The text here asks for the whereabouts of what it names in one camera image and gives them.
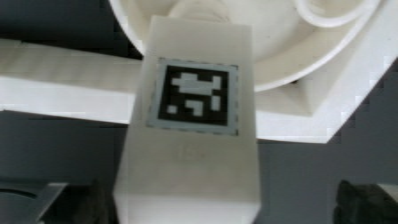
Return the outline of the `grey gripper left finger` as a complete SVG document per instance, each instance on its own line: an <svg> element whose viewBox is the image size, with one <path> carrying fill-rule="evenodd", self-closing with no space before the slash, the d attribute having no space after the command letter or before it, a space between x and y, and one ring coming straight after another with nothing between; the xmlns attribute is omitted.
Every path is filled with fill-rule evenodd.
<svg viewBox="0 0 398 224"><path fill-rule="evenodd" d="M68 183L0 182L0 224L45 224Z"/></svg>

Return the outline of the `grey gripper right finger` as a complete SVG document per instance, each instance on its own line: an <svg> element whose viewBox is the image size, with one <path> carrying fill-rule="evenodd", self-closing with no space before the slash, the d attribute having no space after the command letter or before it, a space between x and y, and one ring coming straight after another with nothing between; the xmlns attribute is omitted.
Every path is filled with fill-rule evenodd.
<svg viewBox="0 0 398 224"><path fill-rule="evenodd" d="M340 182L332 224L398 224L398 184Z"/></svg>

